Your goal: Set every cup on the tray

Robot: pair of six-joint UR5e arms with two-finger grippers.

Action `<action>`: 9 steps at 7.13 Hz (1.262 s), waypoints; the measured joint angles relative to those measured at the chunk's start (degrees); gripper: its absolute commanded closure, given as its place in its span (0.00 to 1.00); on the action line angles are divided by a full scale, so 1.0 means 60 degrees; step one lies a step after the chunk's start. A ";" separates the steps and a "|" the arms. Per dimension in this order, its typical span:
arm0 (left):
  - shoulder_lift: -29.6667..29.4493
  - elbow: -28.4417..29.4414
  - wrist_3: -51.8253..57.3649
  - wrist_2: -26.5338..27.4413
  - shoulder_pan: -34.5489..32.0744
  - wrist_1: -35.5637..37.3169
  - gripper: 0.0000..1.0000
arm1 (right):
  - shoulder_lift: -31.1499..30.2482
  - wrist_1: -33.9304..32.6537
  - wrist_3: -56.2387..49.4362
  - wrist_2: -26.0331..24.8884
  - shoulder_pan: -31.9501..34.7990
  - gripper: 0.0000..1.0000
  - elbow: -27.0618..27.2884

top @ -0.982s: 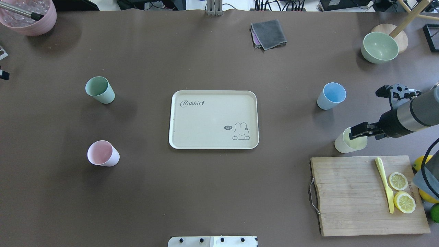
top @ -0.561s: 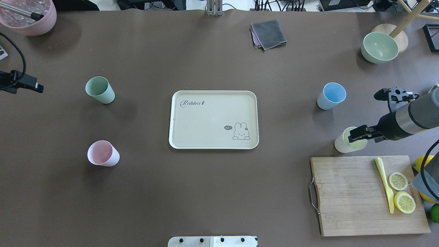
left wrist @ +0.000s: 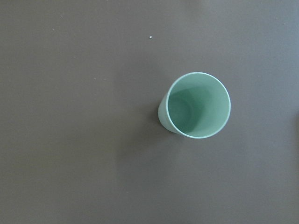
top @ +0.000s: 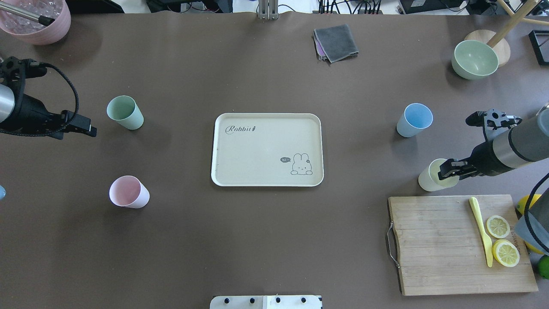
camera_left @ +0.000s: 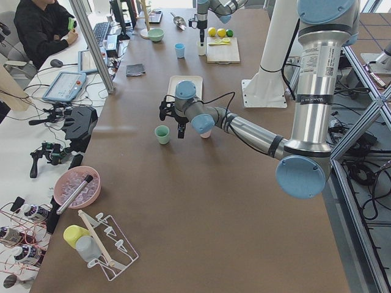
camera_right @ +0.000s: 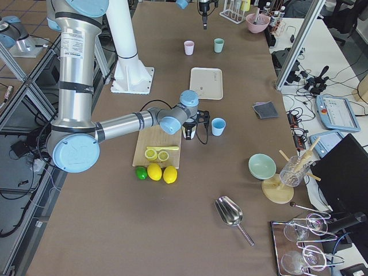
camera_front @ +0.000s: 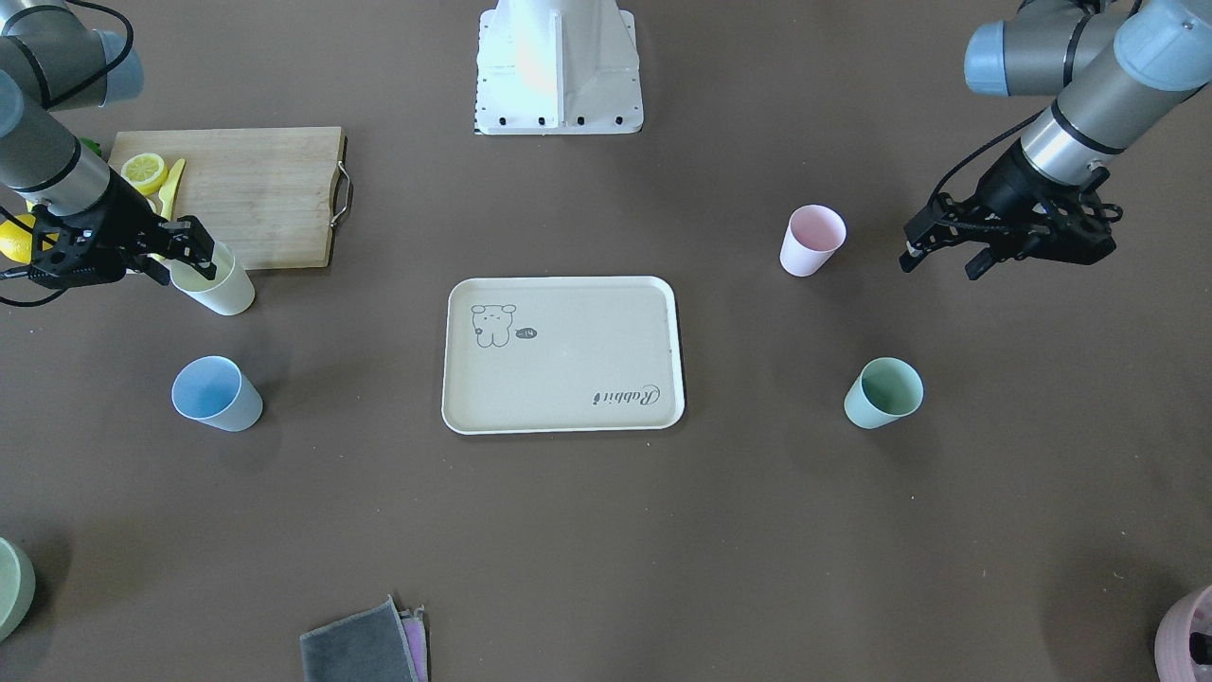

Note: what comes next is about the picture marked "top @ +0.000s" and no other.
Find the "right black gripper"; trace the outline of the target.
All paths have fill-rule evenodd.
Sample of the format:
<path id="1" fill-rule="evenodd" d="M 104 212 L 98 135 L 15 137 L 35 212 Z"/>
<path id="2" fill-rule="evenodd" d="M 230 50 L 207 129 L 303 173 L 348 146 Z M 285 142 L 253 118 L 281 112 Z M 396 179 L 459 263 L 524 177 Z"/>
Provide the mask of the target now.
<path id="1" fill-rule="evenodd" d="M 459 180 L 475 176 L 497 176 L 498 160 L 492 145 L 493 142 L 484 142 L 475 146 L 472 154 L 464 160 L 446 160 L 439 167 L 439 180 L 453 176 L 458 176 Z"/>

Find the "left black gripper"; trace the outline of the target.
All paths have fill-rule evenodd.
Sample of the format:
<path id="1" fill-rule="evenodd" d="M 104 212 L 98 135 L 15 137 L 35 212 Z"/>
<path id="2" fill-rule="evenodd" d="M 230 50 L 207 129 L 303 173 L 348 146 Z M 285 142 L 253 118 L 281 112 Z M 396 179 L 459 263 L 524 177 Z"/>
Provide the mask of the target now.
<path id="1" fill-rule="evenodd" d="M 60 132 L 54 131 L 63 127 Z M 27 94 L 16 102 L 9 116 L 9 132 L 13 134 L 47 135 L 55 139 L 63 139 L 63 133 L 82 133 L 96 137 L 97 129 L 91 125 L 91 120 L 71 111 L 55 114 L 47 111 L 44 104 Z"/>

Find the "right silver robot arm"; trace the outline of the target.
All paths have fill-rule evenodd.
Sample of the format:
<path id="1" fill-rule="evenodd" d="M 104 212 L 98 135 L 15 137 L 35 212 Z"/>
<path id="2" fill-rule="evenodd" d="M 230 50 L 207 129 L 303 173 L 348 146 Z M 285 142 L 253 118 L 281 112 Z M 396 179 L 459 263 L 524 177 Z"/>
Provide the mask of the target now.
<path id="1" fill-rule="evenodd" d="M 482 127 L 486 140 L 475 146 L 466 159 L 449 159 L 441 164 L 437 174 L 440 180 L 498 176 L 549 156 L 548 106 L 526 121 L 491 109 L 472 113 L 465 123 Z"/>

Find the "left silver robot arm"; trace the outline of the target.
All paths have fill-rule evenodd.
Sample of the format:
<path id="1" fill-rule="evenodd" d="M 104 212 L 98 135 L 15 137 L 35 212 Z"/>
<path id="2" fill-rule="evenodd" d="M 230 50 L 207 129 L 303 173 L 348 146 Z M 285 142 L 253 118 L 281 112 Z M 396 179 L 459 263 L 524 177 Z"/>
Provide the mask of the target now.
<path id="1" fill-rule="evenodd" d="M 27 94 L 16 96 L 8 86 L 1 86 L 1 132 L 9 135 L 63 139 L 65 133 L 75 132 L 96 137 L 97 129 L 91 120 L 80 114 L 63 110 L 54 114 L 42 101 Z"/>

